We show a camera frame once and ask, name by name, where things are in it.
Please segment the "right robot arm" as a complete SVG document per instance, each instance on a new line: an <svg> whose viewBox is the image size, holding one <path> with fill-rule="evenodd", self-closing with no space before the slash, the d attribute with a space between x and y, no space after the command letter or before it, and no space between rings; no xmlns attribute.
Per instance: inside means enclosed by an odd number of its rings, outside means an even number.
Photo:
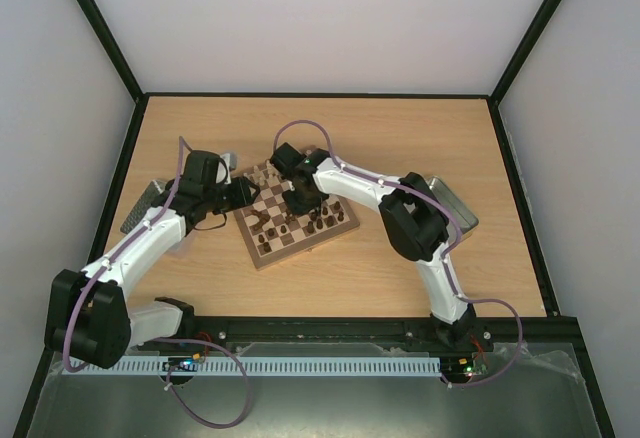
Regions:
<svg viewBox="0 0 640 438"><path fill-rule="evenodd" d="M378 212L392 248L416 265L423 280L438 342L455 350L470 339L476 313L459 289L448 258L462 232L421 175L376 174L347 164L327 150L304 155L288 143L274 147L270 162L290 183L283 198L295 215L319 212L331 195Z"/></svg>

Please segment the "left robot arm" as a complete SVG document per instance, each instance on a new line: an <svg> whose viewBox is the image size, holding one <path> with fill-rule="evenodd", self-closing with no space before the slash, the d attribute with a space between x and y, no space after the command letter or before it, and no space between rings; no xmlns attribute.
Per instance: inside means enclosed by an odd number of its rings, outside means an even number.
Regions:
<svg viewBox="0 0 640 438"><path fill-rule="evenodd" d="M192 150L179 154L176 176L137 208L114 248L79 271L53 280L44 342L75 373L91 364L110 368L125 352L184 328L190 305L170 298L131 308L128 299L143 276L208 215L251 205L260 193L245 176L233 176L235 153Z"/></svg>

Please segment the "wooden chess board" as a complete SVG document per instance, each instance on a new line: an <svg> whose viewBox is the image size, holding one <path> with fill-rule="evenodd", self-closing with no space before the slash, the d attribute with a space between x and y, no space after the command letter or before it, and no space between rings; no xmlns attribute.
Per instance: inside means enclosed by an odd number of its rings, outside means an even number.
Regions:
<svg viewBox="0 0 640 438"><path fill-rule="evenodd" d="M258 166L262 171L262 177L265 179L265 186L263 187L258 185L259 177L254 175L254 166ZM309 251L323 243L354 231L360 226L360 221L348 200L336 195L329 196L318 211L312 211L301 216L295 215L296 221L287 224L286 217L291 212L284 202L282 193L289 189L289 182L267 160L244 169L242 175L260 187L260 195L252 205L234 212L234 217L247 251L255 268L258 270L299 253ZM271 217L271 220L259 233L251 230L251 226L257 221L250 214L252 210L267 211ZM344 221L342 222L337 220L339 211L344 212ZM327 227L325 220L330 216L334 218L334 225ZM309 234L306 231L306 225L309 221L313 221L315 224L315 232L313 234ZM275 232L271 239L268 239L265 235L268 229L273 229ZM281 237L287 233L292 235L293 242L288 246L284 246ZM269 244L270 251L268 253L261 253L258 249L259 245L263 243Z"/></svg>

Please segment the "left metal tray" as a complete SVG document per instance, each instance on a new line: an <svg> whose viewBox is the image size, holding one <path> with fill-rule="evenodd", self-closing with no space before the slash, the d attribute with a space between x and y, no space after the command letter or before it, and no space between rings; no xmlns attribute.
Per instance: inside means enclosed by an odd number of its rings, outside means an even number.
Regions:
<svg viewBox="0 0 640 438"><path fill-rule="evenodd" d="M165 191L166 184L167 182L162 179L154 179L149 182L121 224L119 228L121 233L126 235L138 225L151 207L152 202Z"/></svg>

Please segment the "right metal tin tray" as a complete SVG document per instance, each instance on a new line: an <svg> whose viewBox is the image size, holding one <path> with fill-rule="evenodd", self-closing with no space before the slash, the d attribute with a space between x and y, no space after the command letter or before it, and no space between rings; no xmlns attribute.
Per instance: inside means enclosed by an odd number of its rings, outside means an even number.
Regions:
<svg viewBox="0 0 640 438"><path fill-rule="evenodd" d="M429 177L426 182L439 203L456 219L464 240L478 226L478 217L440 177Z"/></svg>

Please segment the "black enclosure frame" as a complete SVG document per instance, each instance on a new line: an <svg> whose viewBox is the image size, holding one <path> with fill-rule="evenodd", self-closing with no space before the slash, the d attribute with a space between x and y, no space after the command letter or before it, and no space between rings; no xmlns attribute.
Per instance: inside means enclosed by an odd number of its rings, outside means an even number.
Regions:
<svg viewBox="0 0 640 438"><path fill-rule="evenodd" d="M99 6L95 0L76 0L91 25L94 33L102 44L116 72L120 76L125 87L132 96L135 108L124 139L114 176L111 180L109 192L101 214L98 228L94 237L89 255L96 257L98 252L106 246L107 228L115 217L116 201L119 199L124 187L125 175L129 169L133 157L134 146L138 140L151 93L145 92L140 87L138 80L118 45L109 25L107 24ZM499 111L499 105L509 91L511 85L519 75L526 60L542 36L545 28L555 14L562 0L543 0L536 11L534 18L528 26L523 38L520 40L516 51L509 60L505 71L502 73L495 89L491 94L484 96L489 114L492 120L496 140L500 148L501 158L505 167L513 200L524 238L530 255L542 299L545 317L568 317L560 312L555 291L543 257L542 248L533 224L531 210L525 202L524 186L516 170L516 160L511 145L507 139L506 129ZM606 410L597 378L584 342L582 348L573 345L577 358L577 365L582 376L586 380L586 393L589 397L589 407L594 415L598 432L603 437L611 437L614 434L613 426Z"/></svg>

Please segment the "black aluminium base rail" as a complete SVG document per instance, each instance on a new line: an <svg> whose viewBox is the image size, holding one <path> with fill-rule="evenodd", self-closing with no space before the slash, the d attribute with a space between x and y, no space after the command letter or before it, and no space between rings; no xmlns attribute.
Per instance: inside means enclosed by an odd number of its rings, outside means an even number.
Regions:
<svg viewBox="0 0 640 438"><path fill-rule="evenodd" d="M478 318L458 338L446 338L433 318L257 318L194 316L179 328L179 338L207 336L228 349L250 343L373 343L383 348L433 354L466 353L496 343L515 343L518 332L534 343L584 346L575 318Z"/></svg>

